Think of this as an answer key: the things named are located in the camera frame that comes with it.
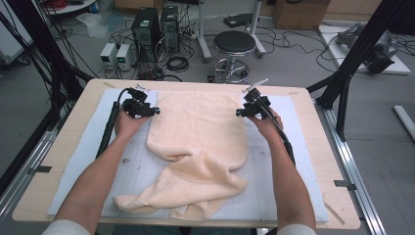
white sleeve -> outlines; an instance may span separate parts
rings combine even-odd
[[[303,224],[290,224],[278,231],[278,235],[316,235],[314,230]]]
[[[49,224],[42,235],[90,235],[80,224],[66,219],[59,219]]]

beige towel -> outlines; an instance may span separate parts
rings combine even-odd
[[[173,161],[139,196],[117,196],[120,210],[132,213],[170,208],[172,217],[210,218],[247,181],[232,172],[248,155],[238,94],[159,92],[161,113],[153,117],[147,146]]]

black tape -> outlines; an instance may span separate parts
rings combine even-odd
[[[356,185],[348,182],[347,180],[335,180],[335,185],[337,187],[345,187],[348,191],[356,190]]]
[[[37,168],[31,168],[27,174],[34,175],[37,172],[40,173],[49,173],[51,171],[52,167],[47,165],[40,165]]]

forearm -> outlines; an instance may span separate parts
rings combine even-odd
[[[278,226],[305,224],[315,229],[314,210],[308,191],[287,154],[280,138],[268,141],[273,172],[274,195],[277,204]]]
[[[77,178],[55,219],[69,219],[94,233],[128,140],[116,138]]]

round stool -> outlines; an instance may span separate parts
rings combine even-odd
[[[255,49],[255,40],[247,33],[241,31],[224,31],[217,34],[213,39],[214,49],[221,54],[229,56],[228,59],[218,61],[210,75],[209,82],[215,77],[224,82],[248,83],[250,68],[247,64],[237,60],[238,57],[247,56]]]

